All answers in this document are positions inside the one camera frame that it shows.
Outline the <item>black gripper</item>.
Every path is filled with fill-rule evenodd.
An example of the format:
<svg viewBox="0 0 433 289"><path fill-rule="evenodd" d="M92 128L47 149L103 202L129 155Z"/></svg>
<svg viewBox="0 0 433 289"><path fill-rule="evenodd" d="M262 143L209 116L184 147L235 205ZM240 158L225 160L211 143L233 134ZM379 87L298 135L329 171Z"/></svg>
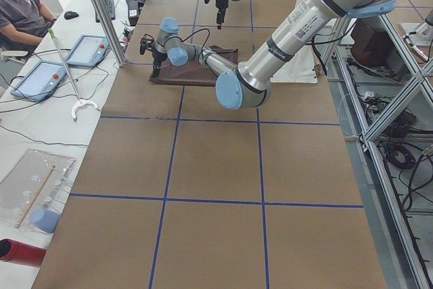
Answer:
<svg viewBox="0 0 433 289"><path fill-rule="evenodd" d="M217 15L216 15L216 24L217 29L222 29L222 24L225 20L225 12L226 9L229 7L229 0L215 0L216 1L216 8L218 9ZM208 4L210 0L204 0L205 4Z"/></svg>
<svg viewBox="0 0 433 289"><path fill-rule="evenodd" d="M150 51L153 57L153 70L151 77L158 78L162 63L167 59L167 52L155 38L149 34L144 34L139 43L139 53L144 55L146 51Z"/></svg>

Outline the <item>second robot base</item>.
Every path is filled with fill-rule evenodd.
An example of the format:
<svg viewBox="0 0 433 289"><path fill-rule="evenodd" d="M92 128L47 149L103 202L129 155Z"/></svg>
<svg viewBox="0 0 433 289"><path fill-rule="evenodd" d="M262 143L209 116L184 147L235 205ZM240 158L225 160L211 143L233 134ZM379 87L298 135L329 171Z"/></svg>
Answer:
<svg viewBox="0 0 433 289"><path fill-rule="evenodd" d="M405 32L403 39L412 46L427 47L432 42L432 11L422 23L400 23Z"/></svg>

